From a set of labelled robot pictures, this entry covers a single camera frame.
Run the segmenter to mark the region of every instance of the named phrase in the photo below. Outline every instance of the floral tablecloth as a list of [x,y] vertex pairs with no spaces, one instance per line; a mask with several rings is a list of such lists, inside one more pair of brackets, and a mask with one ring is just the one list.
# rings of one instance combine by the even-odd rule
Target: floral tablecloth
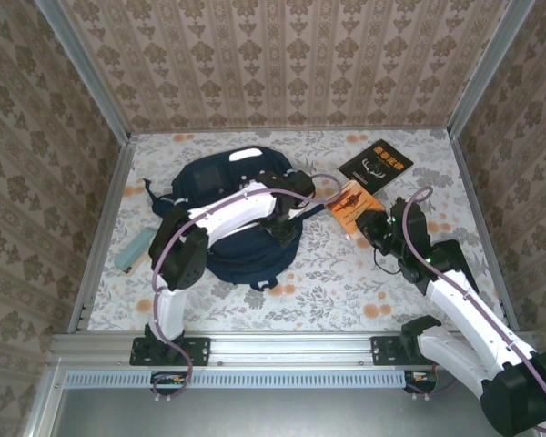
[[[283,152],[295,168],[309,174],[330,173],[345,180],[336,167],[378,139],[414,161],[414,166],[377,195],[387,208],[424,185],[435,188],[421,204],[431,240],[458,239],[481,296],[501,316],[501,306],[460,172],[445,130],[270,131],[238,133],[149,134],[139,137],[89,330],[142,330],[153,292],[150,262],[131,276],[114,266],[114,258],[146,226],[159,226],[142,178],[152,179],[157,194],[188,162],[248,145]],[[316,179],[318,196],[334,192],[328,180]],[[395,270],[392,257],[379,263]],[[217,280],[206,271],[190,289],[185,311],[187,330],[200,331],[367,331],[399,330],[400,324],[431,314],[450,321],[401,275],[390,276],[374,265],[372,248],[360,234],[347,236],[327,211],[305,221],[298,255],[278,276],[279,285],[260,293],[248,285]]]

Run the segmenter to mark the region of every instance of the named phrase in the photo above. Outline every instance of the brown floral wallpaper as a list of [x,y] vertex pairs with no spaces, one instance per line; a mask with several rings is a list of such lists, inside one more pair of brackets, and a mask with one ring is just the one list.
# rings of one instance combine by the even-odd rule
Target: brown floral wallpaper
[[65,331],[118,144],[31,0],[0,0],[0,436]]
[[443,126],[504,0],[63,0],[133,131]]
[[521,325],[546,346],[546,1],[535,3],[460,143]]

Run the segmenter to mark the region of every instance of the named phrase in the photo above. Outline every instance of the black mounting plate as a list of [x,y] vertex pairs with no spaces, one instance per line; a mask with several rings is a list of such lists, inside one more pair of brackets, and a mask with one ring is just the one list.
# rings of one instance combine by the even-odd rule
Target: black mounting plate
[[371,337],[370,344],[375,366],[431,366],[434,364],[434,361],[424,357],[410,358],[402,347],[398,335]]
[[[185,337],[179,346],[188,354],[194,366],[208,366],[210,358],[209,337]],[[180,354],[157,353],[157,344],[146,337],[134,339],[129,356],[131,366],[186,366],[186,360]]]

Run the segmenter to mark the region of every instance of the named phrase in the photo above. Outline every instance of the black book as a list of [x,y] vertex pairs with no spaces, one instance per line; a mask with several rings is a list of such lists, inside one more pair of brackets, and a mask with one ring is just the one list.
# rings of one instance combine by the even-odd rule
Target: black book
[[412,167],[412,161],[383,139],[358,153],[338,170],[375,194]]

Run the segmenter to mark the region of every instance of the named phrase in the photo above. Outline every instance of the orange book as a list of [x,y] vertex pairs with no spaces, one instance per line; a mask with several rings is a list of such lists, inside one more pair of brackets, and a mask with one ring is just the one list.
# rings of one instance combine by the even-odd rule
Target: orange book
[[356,219],[362,212],[367,209],[384,210],[384,207],[356,180],[351,180],[344,185],[339,199],[328,203],[326,208],[349,234],[358,230]]

